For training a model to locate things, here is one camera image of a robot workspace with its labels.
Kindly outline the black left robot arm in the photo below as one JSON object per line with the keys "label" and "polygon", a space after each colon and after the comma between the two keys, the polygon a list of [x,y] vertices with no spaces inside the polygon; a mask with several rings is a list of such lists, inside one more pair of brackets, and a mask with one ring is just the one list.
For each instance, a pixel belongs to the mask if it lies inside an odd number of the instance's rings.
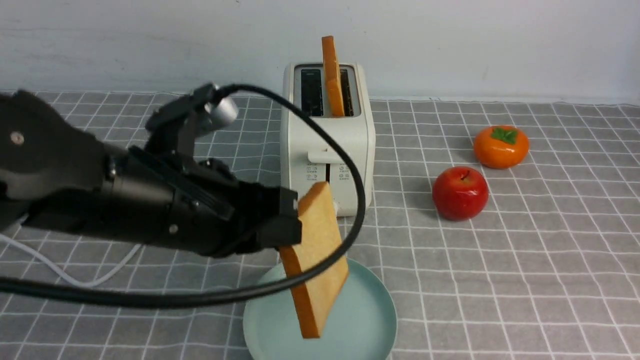
{"label": "black left robot arm", "polygon": [[297,192],[242,181],[195,141],[237,117],[211,83],[162,105],[144,146],[124,148],[80,130],[38,96],[1,97],[1,226],[211,258],[297,245]]}

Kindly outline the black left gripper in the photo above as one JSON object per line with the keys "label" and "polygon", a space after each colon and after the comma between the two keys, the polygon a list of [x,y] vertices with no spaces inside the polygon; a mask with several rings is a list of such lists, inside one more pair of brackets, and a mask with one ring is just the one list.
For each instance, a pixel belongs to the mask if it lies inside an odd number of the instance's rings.
{"label": "black left gripper", "polygon": [[128,150],[127,207],[132,244],[211,258],[299,244],[297,192],[237,178],[214,158]]}

